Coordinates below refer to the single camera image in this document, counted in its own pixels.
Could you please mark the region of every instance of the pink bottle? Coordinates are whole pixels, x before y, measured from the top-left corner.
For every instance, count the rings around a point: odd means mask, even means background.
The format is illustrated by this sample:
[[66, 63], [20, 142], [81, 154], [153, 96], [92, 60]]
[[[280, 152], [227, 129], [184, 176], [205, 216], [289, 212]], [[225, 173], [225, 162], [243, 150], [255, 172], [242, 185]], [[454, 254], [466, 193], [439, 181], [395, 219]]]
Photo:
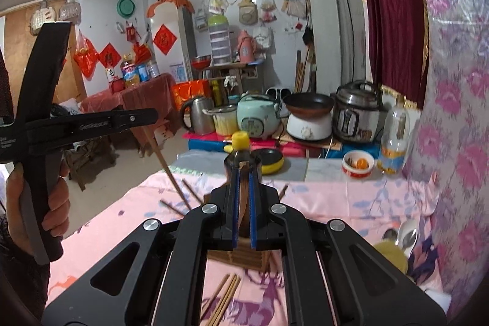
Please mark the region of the pink bottle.
[[256, 42], [246, 30], [241, 31], [238, 36], [238, 51], [240, 54], [240, 62], [248, 64], [255, 61]]

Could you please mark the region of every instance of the hand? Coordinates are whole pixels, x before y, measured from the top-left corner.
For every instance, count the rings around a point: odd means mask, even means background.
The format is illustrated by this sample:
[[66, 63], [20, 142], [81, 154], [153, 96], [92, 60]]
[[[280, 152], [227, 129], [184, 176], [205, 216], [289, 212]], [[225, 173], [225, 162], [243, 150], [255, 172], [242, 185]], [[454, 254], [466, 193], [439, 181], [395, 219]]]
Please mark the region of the hand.
[[[66, 177], [69, 173], [68, 166], [63, 161], [60, 167], [60, 176]], [[51, 231], [53, 236], [62, 236], [69, 227], [69, 193], [68, 185], [63, 178], [58, 179], [58, 183], [53, 188], [48, 198], [50, 211], [42, 221], [42, 227], [46, 231]], [[24, 169], [21, 163], [17, 163], [14, 170], [7, 179], [7, 223], [8, 232], [14, 243], [26, 253], [33, 255], [33, 250], [29, 242], [28, 234], [25, 230], [22, 215], [20, 212], [19, 198], [24, 189]]]

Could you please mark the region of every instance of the yellow bottle cap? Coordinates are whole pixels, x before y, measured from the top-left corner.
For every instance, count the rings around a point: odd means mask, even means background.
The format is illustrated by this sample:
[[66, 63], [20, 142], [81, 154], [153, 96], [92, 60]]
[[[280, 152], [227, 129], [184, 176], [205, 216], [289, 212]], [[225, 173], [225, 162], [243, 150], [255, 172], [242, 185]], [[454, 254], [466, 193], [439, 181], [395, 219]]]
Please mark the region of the yellow bottle cap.
[[249, 137], [246, 131], [236, 131], [231, 136], [234, 151], [243, 151], [249, 149]]

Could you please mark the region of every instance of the clamp handle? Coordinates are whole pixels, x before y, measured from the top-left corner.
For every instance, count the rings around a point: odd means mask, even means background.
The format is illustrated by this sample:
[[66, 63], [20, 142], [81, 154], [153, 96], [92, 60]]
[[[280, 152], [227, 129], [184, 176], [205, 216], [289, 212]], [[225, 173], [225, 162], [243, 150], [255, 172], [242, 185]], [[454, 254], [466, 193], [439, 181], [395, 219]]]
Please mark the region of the clamp handle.
[[58, 260], [63, 255], [61, 238], [53, 237], [42, 228], [42, 221], [50, 211], [47, 199], [55, 187], [61, 166], [61, 151], [44, 156], [27, 156], [24, 167], [24, 189], [20, 194], [20, 212], [39, 265]]

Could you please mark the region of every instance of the white base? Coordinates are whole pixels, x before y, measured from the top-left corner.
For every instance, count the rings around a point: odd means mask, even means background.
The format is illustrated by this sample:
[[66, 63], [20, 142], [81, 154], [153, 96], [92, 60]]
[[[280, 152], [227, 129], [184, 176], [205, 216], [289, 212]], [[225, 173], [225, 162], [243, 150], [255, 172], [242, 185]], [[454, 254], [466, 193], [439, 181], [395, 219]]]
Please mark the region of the white base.
[[331, 113], [314, 119], [299, 119], [290, 114], [287, 133], [296, 139], [319, 141], [331, 135]]

